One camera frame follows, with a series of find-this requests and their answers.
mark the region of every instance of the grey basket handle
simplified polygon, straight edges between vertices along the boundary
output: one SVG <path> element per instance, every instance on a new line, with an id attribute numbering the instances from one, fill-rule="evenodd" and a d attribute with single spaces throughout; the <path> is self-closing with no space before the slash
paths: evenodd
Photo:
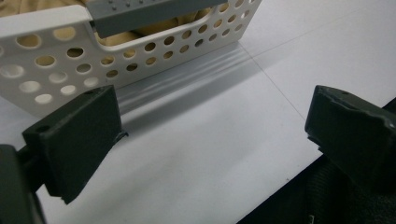
<path id="1" fill-rule="evenodd" d="M 92 0 L 87 9 L 101 38 L 213 7 L 227 0 Z"/>

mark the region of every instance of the basket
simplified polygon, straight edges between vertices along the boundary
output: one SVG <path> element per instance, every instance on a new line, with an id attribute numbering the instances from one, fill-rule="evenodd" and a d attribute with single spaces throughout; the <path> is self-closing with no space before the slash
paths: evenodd
<path id="1" fill-rule="evenodd" d="M 198 21 L 114 47 L 97 42 L 85 7 L 1 18 L 0 95 L 46 116 L 85 91 L 105 85 L 117 89 L 237 41 L 260 2 L 229 0 Z M 59 35 L 63 29 L 72 35 Z M 33 36 L 36 44 L 22 45 L 24 36 Z M 80 54 L 71 55 L 70 49 Z"/>

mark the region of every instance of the grey plastic part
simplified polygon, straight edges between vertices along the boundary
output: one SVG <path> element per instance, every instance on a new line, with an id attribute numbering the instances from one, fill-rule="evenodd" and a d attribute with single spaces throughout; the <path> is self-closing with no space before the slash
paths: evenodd
<path id="1" fill-rule="evenodd" d="M 92 0 L 87 9 L 100 37 L 131 31 L 157 21 L 213 7 L 227 0 Z"/>

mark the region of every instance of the white surface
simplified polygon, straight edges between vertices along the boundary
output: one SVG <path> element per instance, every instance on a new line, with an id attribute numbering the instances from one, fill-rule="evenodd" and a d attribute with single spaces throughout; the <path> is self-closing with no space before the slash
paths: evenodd
<path id="1" fill-rule="evenodd" d="M 70 205 L 40 189 L 49 223 L 237 222 L 319 155 L 304 133 L 316 84 L 377 105 L 396 96 L 395 10 L 390 0 L 263 1 L 265 21 L 240 44 L 118 92 L 132 136 Z M 35 119 L 0 104 L 0 140 L 21 146 L 15 136 Z"/>
<path id="2" fill-rule="evenodd" d="M 376 1 L 255 61 L 304 117 L 316 85 L 384 106 L 396 96 L 395 20 L 396 2 Z"/>

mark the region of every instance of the white plastic basket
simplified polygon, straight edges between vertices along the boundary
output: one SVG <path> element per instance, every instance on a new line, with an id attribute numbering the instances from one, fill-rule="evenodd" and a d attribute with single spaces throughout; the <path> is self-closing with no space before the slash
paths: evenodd
<path id="1" fill-rule="evenodd" d="M 97 42 L 85 7 L 0 18 L 0 95 L 33 115 L 48 115 L 84 91 L 105 85 L 120 88 L 237 41 L 260 2 L 229 0 L 227 9 L 213 7 L 198 21 L 115 47 Z M 74 34 L 61 39 L 61 29 Z M 28 35 L 36 38 L 35 46 L 19 43 Z M 75 48 L 81 54 L 69 56 Z M 126 57 L 125 52 L 134 56 Z M 42 57 L 46 64 L 40 64 Z M 105 57 L 113 62 L 103 64 Z"/>

